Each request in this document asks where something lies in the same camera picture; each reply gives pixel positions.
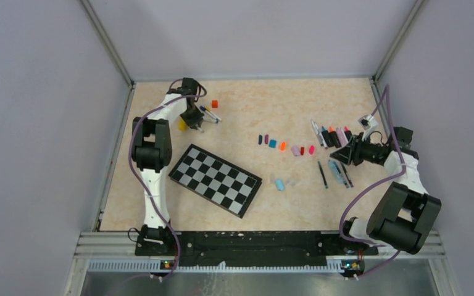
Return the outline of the pale purple highlighter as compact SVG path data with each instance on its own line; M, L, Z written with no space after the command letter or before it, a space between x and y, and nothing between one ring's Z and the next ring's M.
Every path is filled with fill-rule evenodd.
M346 147L349 141L347 140L347 137L346 137L343 129L342 128L336 128L336 133L338 135L341 146Z

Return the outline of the white marker magenta end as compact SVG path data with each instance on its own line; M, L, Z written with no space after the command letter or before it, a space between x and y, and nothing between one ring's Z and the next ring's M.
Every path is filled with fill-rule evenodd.
M325 149L328 149L328 144L326 143L326 141L324 140L324 137L322 136L322 134L320 135L320 138L322 140L322 144L324 146Z

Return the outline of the light blue eraser bar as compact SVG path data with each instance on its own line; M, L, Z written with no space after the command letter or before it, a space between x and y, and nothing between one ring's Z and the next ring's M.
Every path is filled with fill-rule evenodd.
M328 166L330 167L330 170L331 170L335 180L337 181L337 183L338 184L344 184L343 178L341 176L341 172L338 169L338 166L336 165L336 163L332 160L328 160Z

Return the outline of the black highlighter pink cap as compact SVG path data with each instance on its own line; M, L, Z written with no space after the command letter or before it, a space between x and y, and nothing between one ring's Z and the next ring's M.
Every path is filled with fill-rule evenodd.
M345 126L344 129L343 129L343 132L344 132L344 135L345 135L345 138L347 140L347 142L351 142L352 138L353 138L353 134L351 132L351 130Z

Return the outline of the black highlighter orange cap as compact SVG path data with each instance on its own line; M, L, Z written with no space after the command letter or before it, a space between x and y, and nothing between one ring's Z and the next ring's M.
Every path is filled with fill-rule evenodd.
M336 148L341 148L342 145L341 145L341 142L339 140L339 137L336 133L336 131L330 126L329 129L328 129L328 133L330 135L330 138L332 140L332 143L333 145L336 147Z

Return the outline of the black highlighter blue tip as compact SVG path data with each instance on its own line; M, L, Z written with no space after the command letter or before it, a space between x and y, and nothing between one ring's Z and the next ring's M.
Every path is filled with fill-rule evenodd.
M330 137L329 132L327 131L327 129L324 126L322 127L321 135L322 135L323 140L324 140L327 147L334 147L335 146L333 140Z

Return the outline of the thin dark pen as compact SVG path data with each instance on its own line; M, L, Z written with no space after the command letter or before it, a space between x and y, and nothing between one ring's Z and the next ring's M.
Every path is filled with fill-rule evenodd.
M348 174L348 172L347 172L347 170L346 170L345 165L344 165L342 162L340 162L340 165L341 165L341 168L342 168L342 170L343 170L343 172L344 172L344 176L345 176L345 178L346 178L346 180L347 180L347 182L348 182L348 184L349 184L349 187L353 188L354 185L353 185L352 180L351 180L351 178L350 178L350 176L349 176L349 174Z

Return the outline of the black gel pen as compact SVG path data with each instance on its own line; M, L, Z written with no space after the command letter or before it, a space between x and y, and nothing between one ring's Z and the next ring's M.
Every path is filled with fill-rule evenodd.
M324 187L325 187L325 189L328 189L329 187L328 187L328 183L327 183L327 180L326 180L326 177L325 177L325 174L324 174L324 170L323 170L321 161L318 160L317 164L318 164L318 168L319 168L322 180L323 180Z

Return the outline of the pale purple highlighter cap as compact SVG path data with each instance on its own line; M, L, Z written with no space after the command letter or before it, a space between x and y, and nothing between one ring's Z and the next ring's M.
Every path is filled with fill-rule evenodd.
M301 151L298 146L292 146L291 151L295 157L301 156Z

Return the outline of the light blue highlighter cap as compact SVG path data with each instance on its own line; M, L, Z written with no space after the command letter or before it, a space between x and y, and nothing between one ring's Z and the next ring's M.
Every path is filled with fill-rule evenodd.
M284 191L285 190L285 184L282 179L276 179L275 180L275 186L278 191Z

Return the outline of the black white chessboard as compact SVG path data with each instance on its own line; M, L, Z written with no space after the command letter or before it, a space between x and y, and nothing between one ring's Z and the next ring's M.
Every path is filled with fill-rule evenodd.
M243 218L263 179L191 144L168 176L177 184Z

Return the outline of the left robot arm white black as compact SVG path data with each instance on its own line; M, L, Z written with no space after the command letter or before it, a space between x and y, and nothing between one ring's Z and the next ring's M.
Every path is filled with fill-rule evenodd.
M134 118L129 144L128 164L144 189L145 217L138 243L149 244L159 255L169 253L173 247L165 189L172 158L170 125L181 119L188 128L203 132L203 114L196 102L207 94L193 78L180 79L181 85L174 88L176 82L155 109Z

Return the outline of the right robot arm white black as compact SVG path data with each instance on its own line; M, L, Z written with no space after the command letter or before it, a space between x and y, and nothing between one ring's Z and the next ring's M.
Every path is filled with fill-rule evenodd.
M354 135L349 143L330 157L345 165L360 165L367 161L381 165L388 177L372 184L361 193L366 194L385 182L389 187L368 220L345 216L339 222L337 245L345 254L353 254L362 243L388 245L409 254L423 247L442 206L423 187L417 170L418 154L410 149L413 132L398 126L386 144L373 144Z

